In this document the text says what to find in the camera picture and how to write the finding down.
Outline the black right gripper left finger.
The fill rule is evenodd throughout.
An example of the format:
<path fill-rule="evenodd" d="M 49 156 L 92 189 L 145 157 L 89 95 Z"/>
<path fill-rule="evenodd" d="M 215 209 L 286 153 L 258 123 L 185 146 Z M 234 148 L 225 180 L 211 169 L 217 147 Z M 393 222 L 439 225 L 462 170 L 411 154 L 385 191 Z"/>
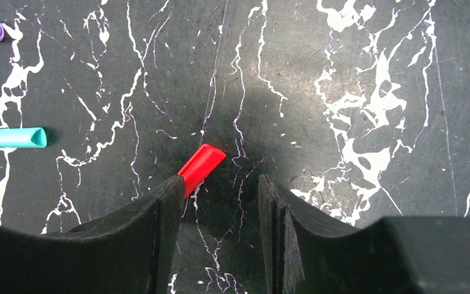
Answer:
<path fill-rule="evenodd" d="M 64 233 L 0 226 L 0 293 L 166 293 L 184 194 L 174 175 Z"/>

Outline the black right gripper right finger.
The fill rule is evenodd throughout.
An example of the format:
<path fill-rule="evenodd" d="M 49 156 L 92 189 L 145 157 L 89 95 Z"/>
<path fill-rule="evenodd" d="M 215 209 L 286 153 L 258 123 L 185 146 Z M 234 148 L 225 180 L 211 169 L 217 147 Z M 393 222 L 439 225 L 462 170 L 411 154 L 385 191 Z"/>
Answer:
<path fill-rule="evenodd" d="M 470 293 L 470 217 L 383 217 L 359 229 L 261 175 L 268 293 Z"/>

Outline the red pen cap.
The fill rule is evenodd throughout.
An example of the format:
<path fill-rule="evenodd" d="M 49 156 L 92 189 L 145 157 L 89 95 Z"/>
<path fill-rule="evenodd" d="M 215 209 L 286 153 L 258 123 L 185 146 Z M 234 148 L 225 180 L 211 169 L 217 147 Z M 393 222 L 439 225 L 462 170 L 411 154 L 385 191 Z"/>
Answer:
<path fill-rule="evenodd" d="M 210 144 L 202 144 L 178 171 L 178 175 L 184 179 L 185 198 L 192 194 L 225 158 L 226 154 L 220 149 Z"/>

